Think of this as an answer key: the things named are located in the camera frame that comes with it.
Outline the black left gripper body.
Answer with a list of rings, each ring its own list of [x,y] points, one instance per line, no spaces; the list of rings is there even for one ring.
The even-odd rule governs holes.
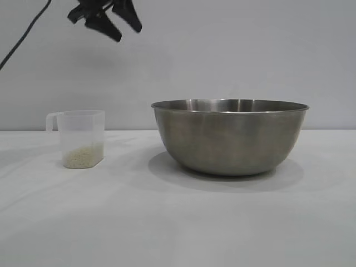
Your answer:
[[[113,13],[126,21],[131,16],[131,1],[82,0],[78,2],[79,5],[72,9],[67,16],[72,23],[76,23],[82,18],[106,14],[106,11],[111,7]]]

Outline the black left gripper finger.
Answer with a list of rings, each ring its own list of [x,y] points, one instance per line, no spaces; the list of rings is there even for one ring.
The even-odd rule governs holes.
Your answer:
[[[142,31],[142,23],[136,13],[133,1],[114,1],[112,12],[123,19],[136,33]]]
[[[100,32],[115,42],[120,42],[122,34],[108,17],[90,17],[85,19],[85,26]]]

